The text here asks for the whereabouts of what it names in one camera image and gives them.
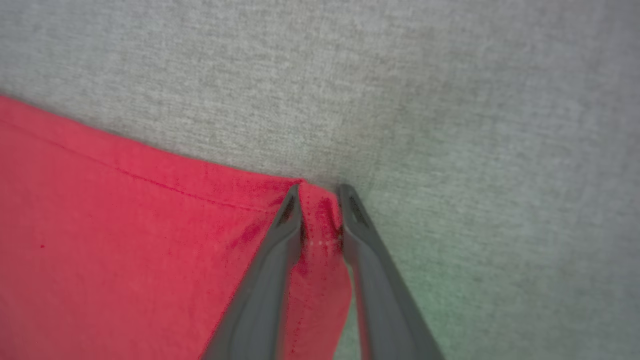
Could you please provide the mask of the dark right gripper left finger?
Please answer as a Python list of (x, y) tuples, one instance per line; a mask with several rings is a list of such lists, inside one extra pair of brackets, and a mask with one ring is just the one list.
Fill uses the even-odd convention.
[(302, 228), (295, 184), (212, 334), (203, 360), (283, 359), (290, 275), (301, 256)]

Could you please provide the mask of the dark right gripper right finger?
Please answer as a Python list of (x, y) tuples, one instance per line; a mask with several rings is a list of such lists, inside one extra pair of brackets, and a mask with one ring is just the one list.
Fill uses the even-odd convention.
[(355, 188), (339, 186), (343, 255), (353, 273), (363, 360), (444, 358)]

